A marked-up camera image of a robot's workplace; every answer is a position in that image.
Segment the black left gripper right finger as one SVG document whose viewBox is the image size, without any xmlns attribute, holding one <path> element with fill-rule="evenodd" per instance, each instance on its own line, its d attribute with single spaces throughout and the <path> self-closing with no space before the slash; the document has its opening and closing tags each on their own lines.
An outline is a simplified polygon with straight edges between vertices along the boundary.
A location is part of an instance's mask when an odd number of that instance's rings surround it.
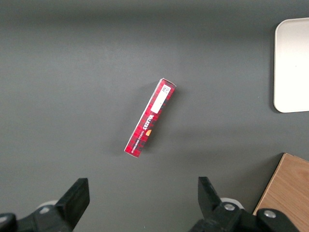
<svg viewBox="0 0 309 232">
<path fill-rule="evenodd" d="M 223 202 L 207 177 L 198 178 L 198 204 L 203 219 L 191 232 L 297 232 L 299 229 L 281 211 L 262 208 L 252 215 L 235 203 Z"/>
</svg>

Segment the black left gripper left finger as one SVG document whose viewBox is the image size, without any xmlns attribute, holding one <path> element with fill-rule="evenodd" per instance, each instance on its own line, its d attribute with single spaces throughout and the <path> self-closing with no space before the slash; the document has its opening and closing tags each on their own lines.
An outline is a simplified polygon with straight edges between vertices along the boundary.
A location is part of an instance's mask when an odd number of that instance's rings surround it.
<svg viewBox="0 0 309 232">
<path fill-rule="evenodd" d="M 28 216 L 1 213 L 2 232 L 72 232 L 90 203 L 87 178 L 79 178 L 57 201 L 42 203 Z"/>
</svg>

